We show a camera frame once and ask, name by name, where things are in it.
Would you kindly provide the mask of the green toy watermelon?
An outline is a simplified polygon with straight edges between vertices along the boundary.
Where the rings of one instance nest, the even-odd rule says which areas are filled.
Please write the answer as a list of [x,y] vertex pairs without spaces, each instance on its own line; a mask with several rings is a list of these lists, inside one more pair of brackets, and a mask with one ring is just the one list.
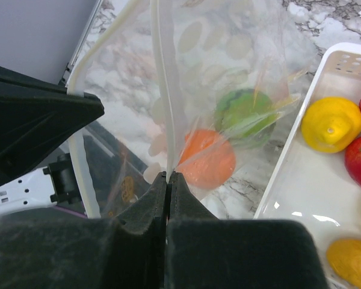
[[217,103],[214,126],[236,145],[263,146],[271,137],[277,114],[265,93],[240,89],[225,94]]

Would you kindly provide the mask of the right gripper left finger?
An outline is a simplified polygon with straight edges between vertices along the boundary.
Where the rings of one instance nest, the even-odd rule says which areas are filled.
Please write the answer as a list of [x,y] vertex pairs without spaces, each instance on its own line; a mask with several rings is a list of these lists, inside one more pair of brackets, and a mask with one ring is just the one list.
[[0,288],[162,288],[166,189],[112,219],[0,220]]

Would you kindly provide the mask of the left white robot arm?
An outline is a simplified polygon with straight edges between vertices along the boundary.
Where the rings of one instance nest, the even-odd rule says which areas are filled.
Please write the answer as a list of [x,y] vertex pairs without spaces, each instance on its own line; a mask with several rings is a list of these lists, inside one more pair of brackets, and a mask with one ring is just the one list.
[[0,66],[0,216],[82,202],[100,217],[82,129],[100,99]]

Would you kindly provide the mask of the clear zip top bag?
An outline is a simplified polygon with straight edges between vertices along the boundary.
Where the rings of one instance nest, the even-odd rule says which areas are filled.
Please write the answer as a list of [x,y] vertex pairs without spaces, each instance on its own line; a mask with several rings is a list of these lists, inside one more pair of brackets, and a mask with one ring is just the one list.
[[[225,94],[265,93],[276,121],[292,111],[302,97],[296,80],[316,53],[279,1],[129,1],[67,87],[96,95],[105,111],[82,130],[99,218],[137,201],[139,181],[177,172],[187,134],[218,132],[214,112]],[[233,146],[234,173],[264,146],[218,133]],[[223,187],[187,184],[198,198]]]

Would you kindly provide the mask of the white perforated plastic basket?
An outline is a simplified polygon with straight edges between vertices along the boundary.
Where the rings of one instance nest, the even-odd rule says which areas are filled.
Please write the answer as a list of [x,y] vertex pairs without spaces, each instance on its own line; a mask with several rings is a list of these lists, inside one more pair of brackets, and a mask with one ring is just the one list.
[[361,239],[361,187],[347,173],[343,153],[312,150],[300,129],[309,105],[328,96],[360,101],[361,45],[338,43],[326,50],[255,217],[302,223],[315,241],[332,288],[349,288],[329,266],[326,250],[340,238]]

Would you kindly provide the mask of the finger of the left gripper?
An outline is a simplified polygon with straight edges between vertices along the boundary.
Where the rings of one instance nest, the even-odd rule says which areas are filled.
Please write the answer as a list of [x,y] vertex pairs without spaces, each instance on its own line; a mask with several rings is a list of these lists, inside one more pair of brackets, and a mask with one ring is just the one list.
[[63,86],[0,66],[0,186],[32,171],[103,114],[91,93],[70,95]]

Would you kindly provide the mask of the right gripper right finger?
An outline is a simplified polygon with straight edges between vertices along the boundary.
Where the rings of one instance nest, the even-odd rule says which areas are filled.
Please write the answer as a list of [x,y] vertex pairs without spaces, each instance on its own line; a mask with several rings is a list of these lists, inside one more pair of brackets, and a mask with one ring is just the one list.
[[313,238],[292,220],[220,220],[170,177],[165,288],[327,288]]

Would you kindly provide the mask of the orange toy fruit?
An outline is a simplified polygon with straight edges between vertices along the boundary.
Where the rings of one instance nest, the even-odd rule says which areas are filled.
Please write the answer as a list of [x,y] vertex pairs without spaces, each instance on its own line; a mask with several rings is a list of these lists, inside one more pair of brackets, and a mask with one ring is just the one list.
[[233,146],[218,132],[197,129],[185,136],[185,149],[176,171],[187,183],[204,190],[213,190],[234,173],[236,156]]

